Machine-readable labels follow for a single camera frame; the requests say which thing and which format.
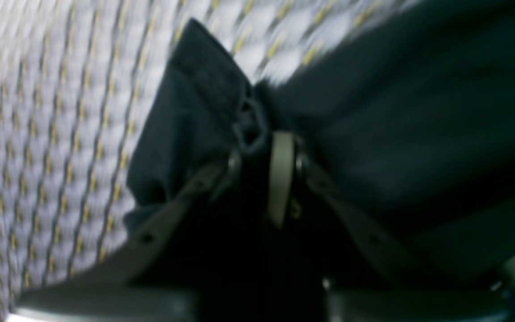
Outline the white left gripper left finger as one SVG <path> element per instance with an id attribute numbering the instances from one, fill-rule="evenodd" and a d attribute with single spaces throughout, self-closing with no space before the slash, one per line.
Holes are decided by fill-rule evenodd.
<path id="1" fill-rule="evenodd" d="M 116 252 L 71 280 L 24 293 L 9 322 L 196 322 L 198 296 L 192 291 L 135 287 L 186 217 L 213 190 L 237 178 L 241 156 L 230 153 L 203 165 L 178 196 L 139 228 Z"/>

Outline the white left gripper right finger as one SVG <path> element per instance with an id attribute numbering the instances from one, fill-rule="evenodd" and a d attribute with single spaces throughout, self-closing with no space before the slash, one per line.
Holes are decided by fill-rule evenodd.
<path id="1" fill-rule="evenodd" d="M 506 298 L 490 292 L 423 291 L 445 277 L 420 260 L 376 220 L 348 202 L 327 173 L 313 163 L 289 132 L 273 134 L 266 214 L 280 229 L 294 179 L 333 214 L 364 259 L 402 291 L 329 291 L 326 312 L 331 322 L 511 322 Z"/>

